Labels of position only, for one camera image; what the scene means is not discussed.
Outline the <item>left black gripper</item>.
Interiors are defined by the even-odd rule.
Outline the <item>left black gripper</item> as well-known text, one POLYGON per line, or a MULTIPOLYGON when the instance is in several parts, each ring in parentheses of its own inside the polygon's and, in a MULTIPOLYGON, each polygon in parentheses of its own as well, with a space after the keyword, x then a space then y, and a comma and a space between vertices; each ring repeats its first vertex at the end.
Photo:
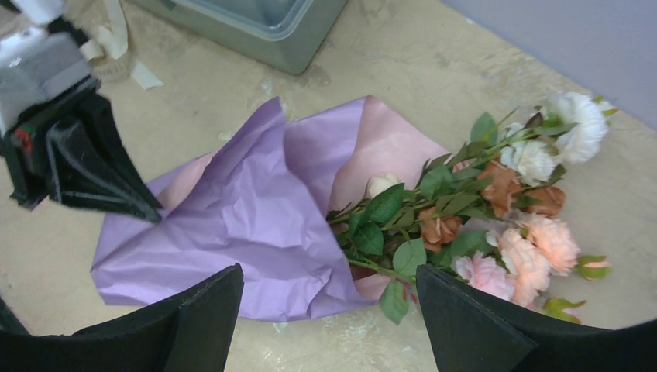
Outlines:
POLYGON ((54 100, 35 105, 1 134, 1 155, 18 205, 50 198, 71 208, 158 223, 161 204, 122 144, 109 100, 91 76, 54 100))

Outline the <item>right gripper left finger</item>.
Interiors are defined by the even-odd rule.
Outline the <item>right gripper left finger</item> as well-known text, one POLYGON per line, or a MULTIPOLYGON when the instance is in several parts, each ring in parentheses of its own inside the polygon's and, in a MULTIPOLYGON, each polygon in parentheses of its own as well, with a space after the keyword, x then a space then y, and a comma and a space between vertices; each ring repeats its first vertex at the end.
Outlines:
POLYGON ((185 291, 70 336, 1 332, 3 371, 223 371, 243 293, 232 265, 185 291))

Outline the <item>artificial flower bunch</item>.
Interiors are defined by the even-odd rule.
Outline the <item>artificial flower bunch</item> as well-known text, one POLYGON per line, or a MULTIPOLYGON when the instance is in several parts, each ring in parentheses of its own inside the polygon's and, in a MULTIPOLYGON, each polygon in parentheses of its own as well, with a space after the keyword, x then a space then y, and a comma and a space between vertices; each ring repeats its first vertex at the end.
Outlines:
POLYGON ((566 92, 523 123, 484 113, 458 153, 425 162, 413 188, 393 174, 371 177, 364 196, 328 223, 351 267, 384 278, 374 299, 395 324, 419 300, 422 265, 533 308, 554 276, 611 272, 559 217, 566 196, 557 182, 567 165, 599 152, 615 112, 601 97, 566 92))

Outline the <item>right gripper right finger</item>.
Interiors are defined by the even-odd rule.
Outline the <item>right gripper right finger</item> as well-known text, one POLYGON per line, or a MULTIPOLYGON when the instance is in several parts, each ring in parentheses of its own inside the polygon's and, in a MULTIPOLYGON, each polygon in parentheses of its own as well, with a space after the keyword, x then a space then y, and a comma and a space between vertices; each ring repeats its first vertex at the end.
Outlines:
POLYGON ((554 319, 417 269, 418 299, 441 372, 654 371, 656 322, 601 329, 554 319))

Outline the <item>purple wrapping paper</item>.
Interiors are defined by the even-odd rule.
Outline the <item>purple wrapping paper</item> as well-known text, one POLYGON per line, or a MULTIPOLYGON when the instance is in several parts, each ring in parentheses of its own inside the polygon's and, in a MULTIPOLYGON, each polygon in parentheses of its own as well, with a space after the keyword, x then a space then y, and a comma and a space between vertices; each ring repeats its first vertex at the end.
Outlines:
POLYGON ((91 276, 108 305, 149 305, 233 264, 243 318, 320 319, 372 305, 388 280, 354 277, 325 221, 389 172, 413 188, 443 147, 367 96, 287 122, 261 105, 214 153, 152 180, 162 221, 102 224, 91 276))

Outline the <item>beige printed ribbon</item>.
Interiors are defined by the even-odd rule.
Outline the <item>beige printed ribbon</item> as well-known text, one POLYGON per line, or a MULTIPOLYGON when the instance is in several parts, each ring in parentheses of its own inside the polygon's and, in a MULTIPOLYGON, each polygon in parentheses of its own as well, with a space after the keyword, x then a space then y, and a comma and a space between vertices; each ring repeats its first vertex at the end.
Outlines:
POLYGON ((118 0, 104 0, 109 26, 97 25, 87 31, 88 41, 79 50, 91 65, 93 75, 103 82, 133 79, 143 90, 163 82, 129 50, 129 31, 118 0))

